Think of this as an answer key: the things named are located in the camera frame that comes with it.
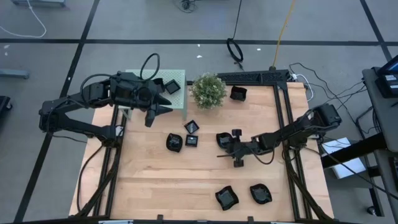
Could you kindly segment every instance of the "wooden table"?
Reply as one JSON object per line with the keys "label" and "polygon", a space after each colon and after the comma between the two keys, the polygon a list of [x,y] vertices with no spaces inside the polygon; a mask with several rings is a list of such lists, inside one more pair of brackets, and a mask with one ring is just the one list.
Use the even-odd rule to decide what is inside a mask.
{"label": "wooden table", "polygon": [[[296,119],[308,110],[305,90],[302,83],[288,83],[288,86]],[[231,86],[227,88],[229,96]],[[256,221],[294,221],[287,173],[281,156],[282,146],[275,149],[275,159],[268,166],[262,165],[254,156],[245,156],[244,167],[234,168],[230,157],[216,157],[224,154],[216,143],[216,133],[239,128],[243,131],[241,139],[249,141],[251,136],[279,129],[273,88],[245,88],[248,89],[245,102],[226,97],[222,108],[209,111],[200,111],[189,97],[187,121],[194,119],[200,126],[195,133],[199,142],[198,147],[183,146],[180,153],[169,151],[165,146],[168,133],[181,135],[185,143],[187,131],[180,111],[156,117],[152,127],[147,128],[144,126],[145,113],[134,110],[132,119],[126,124],[111,218],[153,220],[158,214],[163,214],[166,220],[245,221],[248,216],[253,216]],[[285,112],[282,92],[280,99]],[[111,107],[97,109],[93,124],[108,125],[112,112]],[[97,139],[89,139],[83,162],[99,146]],[[308,147],[318,150],[315,141],[309,141]],[[104,150],[88,164],[83,174],[81,205],[98,186],[103,154]],[[304,149],[301,155],[307,189],[325,213],[332,217],[319,155]],[[261,156],[264,161],[270,158],[271,154]],[[259,205],[252,199],[249,187],[258,183],[268,186],[272,202]],[[228,211],[222,211],[215,192],[227,185],[232,186],[239,203]],[[304,217],[298,189],[297,193],[300,215]],[[70,209],[70,214],[75,213],[76,194]]]}

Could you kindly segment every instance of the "yellow cable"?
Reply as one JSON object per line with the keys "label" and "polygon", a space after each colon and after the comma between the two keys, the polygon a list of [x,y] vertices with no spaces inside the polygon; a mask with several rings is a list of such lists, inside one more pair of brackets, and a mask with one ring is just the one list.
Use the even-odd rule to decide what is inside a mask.
{"label": "yellow cable", "polygon": [[296,0],[293,0],[293,1],[292,1],[292,4],[290,5],[289,13],[288,13],[287,16],[286,16],[285,24],[284,24],[284,26],[282,27],[282,30],[280,31],[279,39],[278,39],[278,44],[276,45],[274,63],[272,63],[272,66],[273,66],[273,67],[275,67],[276,60],[278,59],[278,50],[279,50],[280,40],[281,40],[282,35],[283,35],[283,33],[284,33],[285,27],[286,27],[286,25],[287,25],[287,21],[289,21],[289,17],[290,17],[290,15],[291,15],[292,11],[293,11],[295,1],[296,1]]}

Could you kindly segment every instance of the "light green table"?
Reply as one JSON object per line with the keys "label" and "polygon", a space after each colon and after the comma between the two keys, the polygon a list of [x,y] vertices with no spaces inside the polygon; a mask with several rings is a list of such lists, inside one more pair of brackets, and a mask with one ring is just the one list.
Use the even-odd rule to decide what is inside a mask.
{"label": "light green table", "polygon": [[[135,75],[139,76],[139,69],[127,69],[126,72],[132,72]],[[149,78],[155,70],[153,69],[145,69],[142,72],[142,78]],[[168,108],[172,108],[174,110],[181,110],[182,111],[182,119],[184,121],[187,120],[187,79],[185,76],[185,70],[166,70],[161,69],[157,72],[155,78],[163,78],[164,84],[168,83],[171,80],[175,80],[178,85],[181,87],[179,91],[176,91],[172,95],[165,91],[161,93],[164,98],[168,99],[172,104],[170,106],[166,106]],[[122,110],[123,114],[128,118],[131,119],[132,110],[127,106],[119,106],[119,110]]]}

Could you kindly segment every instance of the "white cable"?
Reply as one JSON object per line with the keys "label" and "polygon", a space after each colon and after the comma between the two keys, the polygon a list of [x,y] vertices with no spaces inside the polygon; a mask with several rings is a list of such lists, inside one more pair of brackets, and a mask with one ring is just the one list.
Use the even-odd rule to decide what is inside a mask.
{"label": "white cable", "polygon": [[308,85],[308,87],[309,87],[309,89],[311,91],[311,97],[309,99],[307,99],[307,102],[308,102],[308,101],[312,100],[312,98],[313,98],[313,90],[311,88],[310,82],[307,80],[307,78],[305,78],[304,75],[302,75],[302,74],[292,74],[292,77],[293,77],[294,80],[296,80],[297,77],[299,77],[299,76],[301,76],[301,77],[303,77],[305,79],[305,81],[307,82],[307,85]]}
{"label": "white cable", "polygon": [[42,27],[43,27],[43,29],[44,29],[43,34],[40,35],[40,36],[20,35],[20,34],[15,34],[15,33],[13,33],[13,32],[9,32],[8,30],[6,30],[5,28],[3,28],[2,26],[0,26],[0,29],[2,29],[4,32],[7,32],[8,34],[11,34],[11,35],[14,35],[14,36],[17,36],[17,37],[42,38],[42,37],[45,35],[45,33],[47,33],[47,29],[45,28],[45,26],[44,26],[44,24],[42,23],[42,21],[40,21],[40,19],[36,16],[36,13],[33,11],[33,7],[30,5],[29,0],[26,0],[26,1],[27,1],[27,4],[29,5],[29,9],[30,9],[30,11],[32,12],[33,16],[35,16],[36,19],[37,19],[37,21],[42,25]]}

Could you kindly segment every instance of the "green plant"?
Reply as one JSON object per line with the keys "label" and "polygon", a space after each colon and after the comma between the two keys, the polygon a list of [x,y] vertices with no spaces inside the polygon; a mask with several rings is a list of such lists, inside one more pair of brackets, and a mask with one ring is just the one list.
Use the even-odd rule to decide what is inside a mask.
{"label": "green plant", "polygon": [[204,73],[195,80],[190,92],[199,109],[212,109],[223,105],[226,96],[225,82],[214,73]]}

